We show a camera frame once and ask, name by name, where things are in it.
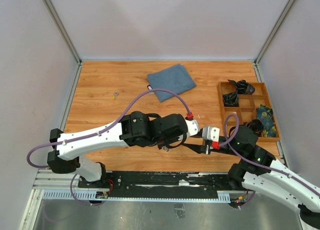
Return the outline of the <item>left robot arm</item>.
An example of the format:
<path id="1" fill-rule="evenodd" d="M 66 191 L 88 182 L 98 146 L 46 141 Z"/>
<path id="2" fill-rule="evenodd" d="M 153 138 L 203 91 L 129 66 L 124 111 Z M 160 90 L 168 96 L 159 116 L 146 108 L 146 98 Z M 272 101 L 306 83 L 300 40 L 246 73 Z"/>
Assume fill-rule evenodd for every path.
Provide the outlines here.
<path id="1" fill-rule="evenodd" d="M 119 122 L 77 133 L 63 133 L 58 129 L 51 139 L 56 143 L 47 155 L 47 163 L 54 173 L 74 173 L 91 182 L 95 187 L 103 187 L 107 182 L 105 166 L 94 163 L 85 154 L 106 148 L 129 146 L 165 146 L 173 148 L 174 142 L 183 144 L 198 132 L 193 130 L 194 122 L 181 114 L 160 117 L 158 114 L 145 114 L 134 111 Z"/>

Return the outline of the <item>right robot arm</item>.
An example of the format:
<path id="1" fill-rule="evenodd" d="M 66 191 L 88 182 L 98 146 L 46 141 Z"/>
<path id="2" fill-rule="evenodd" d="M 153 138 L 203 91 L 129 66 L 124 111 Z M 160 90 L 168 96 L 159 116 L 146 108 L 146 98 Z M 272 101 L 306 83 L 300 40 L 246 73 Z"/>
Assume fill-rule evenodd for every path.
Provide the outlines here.
<path id="1" fill-rule="evenodd" d="M 182 142 L 189 137 L 203 139 L 202 145 L 187 145 L 199 154 L 215 151 L 236 155 L 239 163 L 233 164 L 226 178 L 229 188 L 243 187 L 272 198 L 297 212 L 303 222 L 320 227 L 320 188 L 291 171 L 276 157 L 257 145 L 258 137 L 246 126 L 232 127 L 225 136 L 220 130 L 206 126 L 197 129 L 191 126 L 181 136 Z"/>

